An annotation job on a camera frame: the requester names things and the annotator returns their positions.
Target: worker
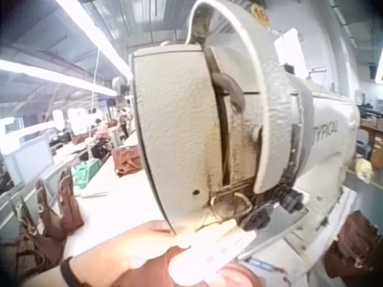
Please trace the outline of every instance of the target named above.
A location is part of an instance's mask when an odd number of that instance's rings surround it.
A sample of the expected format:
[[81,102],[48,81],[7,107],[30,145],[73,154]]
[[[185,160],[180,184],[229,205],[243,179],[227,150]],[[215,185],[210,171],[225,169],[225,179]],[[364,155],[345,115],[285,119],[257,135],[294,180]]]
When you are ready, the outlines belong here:
[[97,127],[97,131],[95,133],[95,137],[98,138],[103,144],[110,141],[110,134],[108,130],[108,125],[100,120],[99,118],[95,121]]
[[[92,287],[107,287],[121,286],[116,284],[116,281],[123,274],[128,274],[128,270],[136,270],[149,260],[160,257],[172,246],[177,245],[177,237],[169,228],[169,225],[164,221],[150,221],[142,224],[132,230],[121,233],[113,237],[107,242],[101,243],[94,248],[85,251],[76,257],[69,257],[64,260],[60,266],[52,268],[44,273],[41,273],[28,281],[23,287],[45,287],[45,286],[92,286]],[[162,287],[169,282],[168,272],[163,269],[167,268],[167,260],[163,260],[165,264],[159,264],[157,267],[160,270],[153,270],[157,276],[157,281],[151,286]],[[233,265],[223,268],[220,275],[217,275],[210,287],[231,286],[231,287],[260,287],[255,285],[246,272],[241,272],[245,269],[240,265]],[[126,282],[127,286],[143,286],[143,282],[147,285],[148,279],[153,274],[131,273]]]
[[127,127],[126,127],[127,121],[128,121],[127,113],[126,113],[125,109],[121,109],[118,112],[118,123],[119,123],[126,139],[129,136],[129,134],[127,132]]

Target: white sewing machine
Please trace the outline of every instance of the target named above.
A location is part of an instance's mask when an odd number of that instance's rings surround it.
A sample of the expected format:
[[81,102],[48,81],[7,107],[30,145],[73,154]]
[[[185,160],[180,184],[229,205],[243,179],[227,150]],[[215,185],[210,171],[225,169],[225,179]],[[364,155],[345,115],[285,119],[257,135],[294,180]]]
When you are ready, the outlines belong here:
[[[210,38],[216,14],[236,33]],[[286,73],[268,33],[233,3],[198,0],[185,44],[134,55],[141,158],[164,217],[191,240],[178,265],[199,261],[197,281],[282,238],[302,256],[345,196],[358,109]]]

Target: sewing machine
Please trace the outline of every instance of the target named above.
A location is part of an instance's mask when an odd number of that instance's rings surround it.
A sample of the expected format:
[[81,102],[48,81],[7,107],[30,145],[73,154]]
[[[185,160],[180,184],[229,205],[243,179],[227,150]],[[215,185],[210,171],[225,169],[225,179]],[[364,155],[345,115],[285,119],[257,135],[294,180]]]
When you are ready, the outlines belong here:
[[[236,33],[209,35],[218,16]],[[303,252],[342,196],[355,104],[286,73],[268,30],[225,0],[198,0],[186,43],[140,49],[133,67],[141,160],[164,217],[191,239],[178,265],[199,261],[189,272],[203,279],[280,238]]]

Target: number sticker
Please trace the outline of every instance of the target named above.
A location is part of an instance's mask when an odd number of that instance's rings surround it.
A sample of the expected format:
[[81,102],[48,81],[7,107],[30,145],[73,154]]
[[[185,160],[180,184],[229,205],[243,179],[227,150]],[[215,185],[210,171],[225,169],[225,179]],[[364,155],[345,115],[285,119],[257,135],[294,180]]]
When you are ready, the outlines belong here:
[[253,4],[251,6],[251,15],[261,24],[263,27],[269,27],[270,26],[270,20],[267,13],[264,11],[264,9],[257,5]]

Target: chair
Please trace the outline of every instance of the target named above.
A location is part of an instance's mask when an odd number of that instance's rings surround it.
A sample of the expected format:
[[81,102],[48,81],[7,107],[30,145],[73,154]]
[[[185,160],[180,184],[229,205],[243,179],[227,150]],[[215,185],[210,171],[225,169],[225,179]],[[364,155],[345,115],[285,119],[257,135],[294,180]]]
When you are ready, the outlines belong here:
[[370,152],[369,133],[365,130],[359,130],[357,136],[357,153],[361,154],[363,158],[367,158]]

